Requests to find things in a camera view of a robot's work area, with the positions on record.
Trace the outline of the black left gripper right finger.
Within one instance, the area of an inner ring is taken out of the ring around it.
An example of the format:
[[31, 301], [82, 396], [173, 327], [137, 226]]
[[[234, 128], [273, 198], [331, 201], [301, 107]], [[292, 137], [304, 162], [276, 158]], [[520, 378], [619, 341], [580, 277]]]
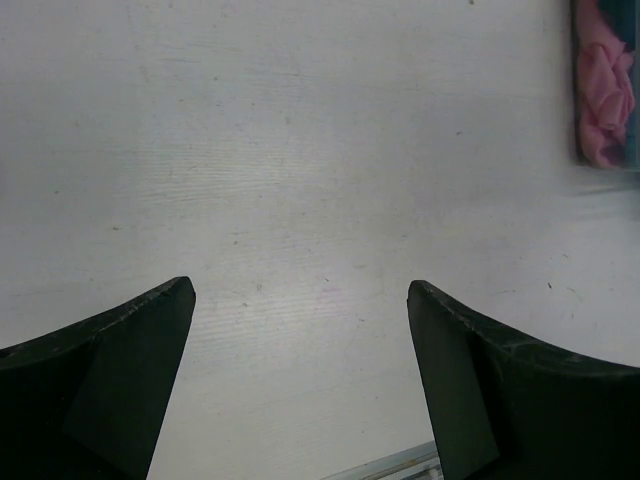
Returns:
[[447, 479], [635, 479], [639, 371], [412, 282], [411, 337]]

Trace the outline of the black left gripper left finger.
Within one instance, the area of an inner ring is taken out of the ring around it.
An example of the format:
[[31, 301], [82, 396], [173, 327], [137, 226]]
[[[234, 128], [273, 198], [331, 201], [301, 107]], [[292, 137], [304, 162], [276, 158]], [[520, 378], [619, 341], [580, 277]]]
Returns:
[[2, 478], [146, 478], [195, 303], [176, 277], [2, 349]]

